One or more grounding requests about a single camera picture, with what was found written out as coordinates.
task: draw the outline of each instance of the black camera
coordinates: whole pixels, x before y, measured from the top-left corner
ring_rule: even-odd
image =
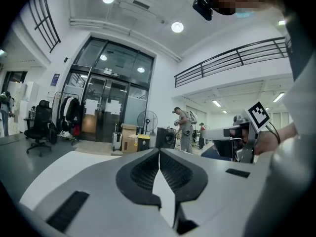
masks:
[[[193,9],[196,10],[207,21],[211,21],[213,17],[213,10],[204,0],[194,0]]]

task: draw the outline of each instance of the black metal railing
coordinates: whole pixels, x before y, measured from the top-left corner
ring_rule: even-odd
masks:
[[[266,39],[243,45],[202,61],[175,76],[175,87],[236,67],[285,58],[285,38]]]
[[[51,18],[47,0],[29,0],[29,8],[35,22],[34,30],[39,30],[51,53],[61,41]]]

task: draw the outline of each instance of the white table surface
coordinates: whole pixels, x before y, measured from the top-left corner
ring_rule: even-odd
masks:
[[[33,211],[43,198],[80,171],[94,164],[119,157],[92,155],[76,151],[69,152],[53,162],[30,184],[22,195],[20,203]],[[175,196],[160,170],[155,178],[153,194],[160,197],[162,205],[160,213],[172,227]]]

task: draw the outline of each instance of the white robotic device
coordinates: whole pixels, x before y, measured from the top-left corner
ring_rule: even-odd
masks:
[[[220,156],[235,158],[239,162],[253,163],[254,147],[259,132],[270,122],[270,117],[260,102],[247,108],[235,117],[231,127],[203,131],[203,138],[213,140]],[[242,130],[248,131],[248,140],[243,141]]]

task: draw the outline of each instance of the trash can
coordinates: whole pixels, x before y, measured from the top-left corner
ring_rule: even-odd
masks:
[[[138,152],[149,149],[150,136],[139,134],[138,135]]]

